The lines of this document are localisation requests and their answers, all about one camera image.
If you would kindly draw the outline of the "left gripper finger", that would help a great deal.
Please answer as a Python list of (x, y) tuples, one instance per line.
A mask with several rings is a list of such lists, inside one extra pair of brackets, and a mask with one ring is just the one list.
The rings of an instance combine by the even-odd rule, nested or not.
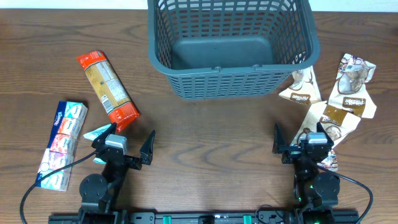
[(140, 148), (140, 163), (141, 165), (151, 165), (153, 159), (153, 151), (154, 151), (154, 139), (155, 139), (155, 130), (149, 134), (149, 137), (145, 141), (145, 143)]
[(116, 123), (112, 123), (111, 126), (103, 133), (101, 134), (99, 137), (97, 137), (93, 142), (92, 142), (92, 146), (99, 146), (100, 144), (105, 144), (105, 140), (106, 138), (110, 135), (110, 134), (115, 134), (116, 133), (116, 128), (117, 128), (117, 124)]

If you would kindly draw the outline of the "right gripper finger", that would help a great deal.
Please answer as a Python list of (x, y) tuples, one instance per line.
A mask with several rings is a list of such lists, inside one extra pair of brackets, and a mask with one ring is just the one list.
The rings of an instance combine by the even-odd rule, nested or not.
[(321, 122), (317, 123), (317, 140), (316, 146), (318, 148), (332, 148), (334, 146), (334, 142), (326, 133), (325, 129), (323, 128)]
[(282, 154), (285, 151), (286, 143), (280, 126), (275, 124), (274, 126), (274, 143), (272, 148), (273, 154)]

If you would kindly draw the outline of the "small teal wipes packet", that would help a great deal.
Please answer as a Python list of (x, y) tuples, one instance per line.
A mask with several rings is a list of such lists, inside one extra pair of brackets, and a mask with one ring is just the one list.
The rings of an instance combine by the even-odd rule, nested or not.
[[(88, 133), (85, 133), (83, 135), (83, 137), (85, 139), (88, 139), (90, 141), (94, 141), (97, 137), (99, 137), (101, 134), (103, 134), (109, 127), (111, 126), (111, 124), (107, 124), (105, 126), (102, 126), (100, 128), (97, 128), (93, 131), (90, 131)], [(93, 159), (93, 162), (97, 163), (97, 164), (105, 164), (105, 161), (103, 161), (102, 159), (99, 159), (97, 157), (95, 157)]]

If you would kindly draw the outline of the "beige snack pouch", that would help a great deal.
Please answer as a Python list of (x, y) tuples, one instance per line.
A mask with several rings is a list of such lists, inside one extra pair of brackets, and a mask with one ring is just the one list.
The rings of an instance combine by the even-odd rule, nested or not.
[(298, 145), (300, 140), (304, 140), (308, 133), (314, 133), (317, 130), (317, 123), (321, 123), (327, 135), (334, 142), (334, 146), (328, 153), (328, 157), (319, 162), (318, 165), (336, 172), (338, 170), (338, 161), (334, 148), (357, 128), (360, 121), (360, 117), (350, 112), (328, 105), (325, 102), (315, 103), (309, 108), (301, 127), (290, 145)]
[(344, 54), (328, 104), (360, 118), (372, 119), (377, 106), (366, 84), (373, 78), (376, 65), (351, 54)]
[(292, 72), (293, 84), (279, 93), (279, 96), (302, 105), (322, 101), (313, 66)]

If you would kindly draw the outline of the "Kleenex tissue multipack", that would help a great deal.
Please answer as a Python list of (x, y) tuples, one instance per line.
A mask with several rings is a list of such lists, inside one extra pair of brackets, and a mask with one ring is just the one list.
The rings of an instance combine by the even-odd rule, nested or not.
[(59, 101), (49, 142), (40, 163), (37, 180), (40, 188), (66, 191), (74, 160), (77, 138), (87, 113), (83, 103)]

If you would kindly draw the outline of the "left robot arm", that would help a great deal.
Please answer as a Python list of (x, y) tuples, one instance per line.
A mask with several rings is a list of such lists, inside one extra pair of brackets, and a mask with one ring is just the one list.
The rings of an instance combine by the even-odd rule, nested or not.
[(86, 176), (80, 184), (81, 208), (78, 223), (114, 224), (129, 223), (127, 210), (116, 209), (116, 201), (129, 169), (141, 170), (151, 165), (154, 150), (153, 130), (140, 148), (140, 156), (126, 154), (127, 139), (116, 134), (117, 124), (113, 123), (92, 142), (95, 157), (105, 162), (101, 174)]

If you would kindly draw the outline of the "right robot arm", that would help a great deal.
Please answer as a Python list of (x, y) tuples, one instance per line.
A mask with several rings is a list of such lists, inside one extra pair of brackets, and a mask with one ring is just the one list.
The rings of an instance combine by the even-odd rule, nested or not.
[(334, 223), (332, 206), (338, 204), (340, 178), (329, 170), (320, 172), (318, 163), (328, 157), (334, 142), (317, 123), (317, 131), (306, 134), (296, 146), (285, 142), (279, 125), (274, 128), (272, 152), (283, 164), (294, 166), (294, 196), (300, 205), (284, 213), (284, 223)]

